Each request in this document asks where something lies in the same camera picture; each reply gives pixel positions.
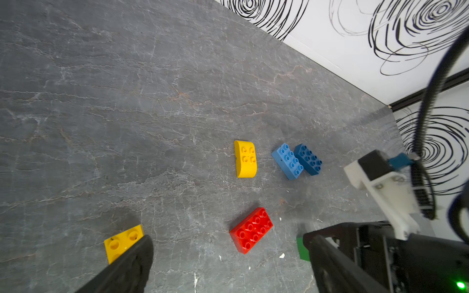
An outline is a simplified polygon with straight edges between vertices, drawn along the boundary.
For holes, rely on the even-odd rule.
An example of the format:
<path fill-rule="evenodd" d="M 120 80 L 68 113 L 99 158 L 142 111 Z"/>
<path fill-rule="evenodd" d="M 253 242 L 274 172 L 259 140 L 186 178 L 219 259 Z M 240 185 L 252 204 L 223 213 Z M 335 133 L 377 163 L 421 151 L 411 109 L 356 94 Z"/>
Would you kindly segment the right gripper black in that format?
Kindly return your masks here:
<path fill-rule="evenodd" d="M 315 236 L 326 238 L 388 293 L 469 290 L 469 247 L 462 242 L 420 234 L 402 241 L 385 221 L 340 223 L 306 233 L 303 242 L 307 249 Z"/>

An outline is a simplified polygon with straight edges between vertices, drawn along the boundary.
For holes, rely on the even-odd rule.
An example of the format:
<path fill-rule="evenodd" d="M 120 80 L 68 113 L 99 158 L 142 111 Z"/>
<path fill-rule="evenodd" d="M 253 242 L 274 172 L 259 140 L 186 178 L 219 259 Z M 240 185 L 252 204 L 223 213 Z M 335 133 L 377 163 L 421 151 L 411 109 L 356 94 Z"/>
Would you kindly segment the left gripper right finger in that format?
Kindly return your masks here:
<path fill-rule="evenodd" d="M 312 238 L 309 254 L 320 293 L 388 292 L 323 236 Z"/>

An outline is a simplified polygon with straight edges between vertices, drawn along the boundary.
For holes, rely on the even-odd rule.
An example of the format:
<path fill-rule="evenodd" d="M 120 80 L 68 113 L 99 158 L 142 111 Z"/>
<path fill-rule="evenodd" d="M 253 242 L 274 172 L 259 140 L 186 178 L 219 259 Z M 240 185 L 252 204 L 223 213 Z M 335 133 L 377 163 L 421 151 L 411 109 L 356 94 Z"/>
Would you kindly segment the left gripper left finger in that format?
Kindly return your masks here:
<path fill-rule="evenodd" d="M 149 280 L 153 255 L 151 237 L 145 235 L 77 292 L 142 293 Z"/>

